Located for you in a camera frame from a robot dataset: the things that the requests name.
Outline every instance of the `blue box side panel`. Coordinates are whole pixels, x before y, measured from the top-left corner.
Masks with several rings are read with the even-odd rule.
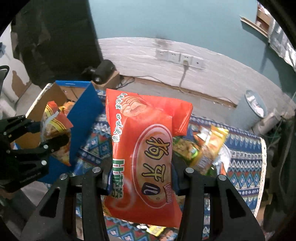
[[[95,88],[89,84],[68,114],[68,118],[73,124],[70,145],[71,165],[75,165],[78,149],[85,142],[92,124],[103,110],[104,106],[98,98]]]
[[[53,184],[62,173],[72,172],[77,158],[76,153],[85,142],[87,135],[95,122],[96,117],[104,110],[95,88],[90,82],[85,81],[56,81],[58,85],[86,88],[68,114],[68,119],[73,124],[71,128],[70,164],[66,166],[54,157],[49,157],[49,174],[38,181]]]

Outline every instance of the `light blue wall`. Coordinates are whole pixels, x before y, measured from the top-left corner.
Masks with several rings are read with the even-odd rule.
[[[255,21],[256,0],[89,0],[98,38],[148,37],[184,42],[235,59],[263,74],[289,96],[296,74],[240,21]]]

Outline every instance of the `power socket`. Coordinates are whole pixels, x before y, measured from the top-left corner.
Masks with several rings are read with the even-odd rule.
[[[180,53],[169,51],[168,52],[168,61],[179,63]]]
[[[199,69],[204,69],[205,68],[205,62],[203,58],[193,56],[192,61],[190,66],[199,68]]]
[[[162,50],[162,49],[156,49],[155,50],[155,57],[159,60],[168,60],[168,51],[167,50]]]
[[[180,56],[180,64],[184,64],[184,61],[187,61],[188,65],[190,65],[192,62],[192,56],[182,53]]]

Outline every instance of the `yellow chinese character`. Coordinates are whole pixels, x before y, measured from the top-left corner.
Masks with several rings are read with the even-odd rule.
[[[163,142],[160,138],[151,137],[150,140],[146,140],[146,143],[151,145],[148,150],[144,151],[146,156],[154,160],[160,160],[164,154],[168,155],[170,142]]]
[[[147,168],[149,172],[143,172],[143,177],[153,177],[155,181],[159,181],[161,179],[161,182],[164,182],[163,176],[165,174],[165,165],[156,165],[155,168],[149,166],[147,163],[143,164],[143,167]]]

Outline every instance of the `white lace edge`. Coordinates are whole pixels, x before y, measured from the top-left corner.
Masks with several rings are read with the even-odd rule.
[[[259,186],[259,194],[258,194],[258,200],[257,200],[257,205],[254,211],[254,216],[256,217],[260,208],[260,203],[263,195],[263,190],[264,190],[264,183],[265,183],[265,175],[266,175],[266,144],[265,141],[261,139],[261,149],[262,149],[262,169],[261,169],[261,178],[260,178],[260,186]]]

